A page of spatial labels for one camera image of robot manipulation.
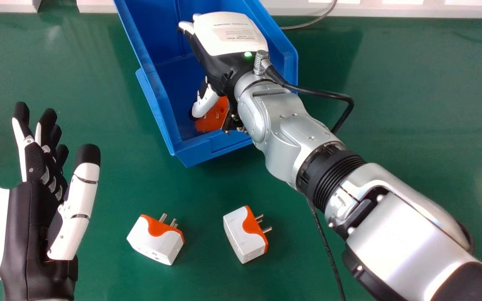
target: gray cable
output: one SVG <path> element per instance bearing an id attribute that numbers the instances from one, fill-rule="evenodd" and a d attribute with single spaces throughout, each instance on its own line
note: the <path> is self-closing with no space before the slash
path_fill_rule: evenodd
<path id="1" fill-rule="evenodd" d="M 321 21 L 324 17 L 328 16 L 329 13 L 331 13 L 334 10 L 334 8 L 336 7 L 337 2 L 338 2 L 338 0 L 333 0 L 331 7 L 323 15 L 320 15 L 319 17 L 317 17 L 316 19 L 313 19 L 312 21 L 302 23 L 302 24 L 299 24 L 299 25 L 283 26 L 283 27 L 280 27 L 280 29 L 283 30 L 283 31 L 288 31 L 290 29 L 298 29 L 298 28 L 303 28 L 303 27 L 307 27 L 307 26 L 310 26 L 312 24 L 315 24 L 315 23 Z"/>

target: black glove-like hand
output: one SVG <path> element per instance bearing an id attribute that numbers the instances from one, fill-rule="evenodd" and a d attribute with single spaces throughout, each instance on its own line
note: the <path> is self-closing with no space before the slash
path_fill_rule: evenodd
<path id="1" fill-rule="evenodd" d="M 29 109 L 15 106 L 12 127 L 23 183 L 0 188 L 0 279 L 6 301 L 73 300 L 78 278 L 75 252 L 88 226 L 100 172 L 100 150 L 82 145 L 70 186 L 68 156 L 59 145 L 57 115 L 47 109 L 29 129 Z"/>

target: white adapter body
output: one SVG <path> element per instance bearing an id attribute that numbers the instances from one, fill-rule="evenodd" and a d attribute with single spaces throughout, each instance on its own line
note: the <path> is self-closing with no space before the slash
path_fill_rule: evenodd
<path id="1" fill-rule="evenodd" d="M 127 240 L 135 251 L 159 261 L 172 265 L 185 240 L 177 227 L 176 219 L 170 225 L 163 223 L 167 214 L 159 220 L 142 214 L 128 234 Z"/>
<path id="2" fill-rule="evenodd" d="M 241 263 L 247 263 L 267 252 L 269 243 L 265 234 L 272 230 L 272 227 L 262 230 L 259 225 L 262 218 L 263 214 L 254 217 L 249 206 L 241 207 L 222 217 L 224 232 Z"/>

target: tabletop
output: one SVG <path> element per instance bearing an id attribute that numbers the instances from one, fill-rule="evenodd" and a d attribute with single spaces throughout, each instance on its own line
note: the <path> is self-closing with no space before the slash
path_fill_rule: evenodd
<path id="1" fill-rule="evenodd" d="M 354 97 L 339 133 L 348 148 L 446 208 L 482 260 L 482 20 L 329 17 L 286 35 L 299 53 L 300 84 Z M 271 176 L 252 146 L 185 168 L 167 151 L 138 68 L 117 15 L 80 15 L 68 0 L 45 1 L 36 15 L 0 14 L 0 186 L 20 180 L 16 101 L 29 105 L 32 122 L 55 109 L 69 162 L 82 143 L 102 152 L 76 299 L 339 300 L 304 198 Z M 303 100 L 329 126 L 344 109 Z M 273 231 L 267 254 L 242 265 L 222 216 L 245 204 Z M 178 219 L 186 240 L 172 266 L 126 242 L 140 214 L 162 213 Z M 341 263 L 343 241 L 325 231 L 348 299 L 372 300 Z"/>

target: blue bin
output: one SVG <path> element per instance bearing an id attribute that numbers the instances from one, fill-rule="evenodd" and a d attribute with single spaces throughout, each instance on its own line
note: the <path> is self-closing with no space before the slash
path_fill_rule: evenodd
<path id="1" fill-rule="evenodd" d="M 221 130 L 198 133 L 188 113 L 204 72 L 177 30 L 194 13 L 232 11 L 248 15 L 269 45 L 277 70 L 297 83 L 297 50 L 258 0 L 115 0 L 141 68 L 136 76 L 172 156 L 189 167 L 251 144 L 249 136 Z"/>

